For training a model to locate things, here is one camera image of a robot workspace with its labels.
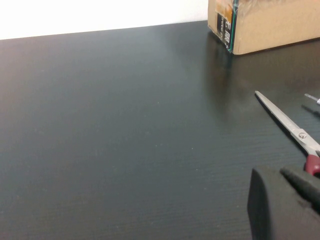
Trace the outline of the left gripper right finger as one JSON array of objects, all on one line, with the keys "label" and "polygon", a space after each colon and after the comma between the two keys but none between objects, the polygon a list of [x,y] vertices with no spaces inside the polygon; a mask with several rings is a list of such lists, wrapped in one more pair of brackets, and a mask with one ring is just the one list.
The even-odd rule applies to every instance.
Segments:
[{"label": "left gripper right finger", "polygon": [[320,179],[295,166],[284,166],[280,173],[312,208],[320,212]]}]

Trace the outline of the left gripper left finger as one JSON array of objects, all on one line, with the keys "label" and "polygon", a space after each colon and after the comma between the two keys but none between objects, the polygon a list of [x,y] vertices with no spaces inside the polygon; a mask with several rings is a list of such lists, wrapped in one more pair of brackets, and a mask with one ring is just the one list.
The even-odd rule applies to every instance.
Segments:
[{"label": "left gripper left finger", "polygon": [[320,212],[296,192],[280,169],[252,169],[247,212],[254,240],[320,238]]}]

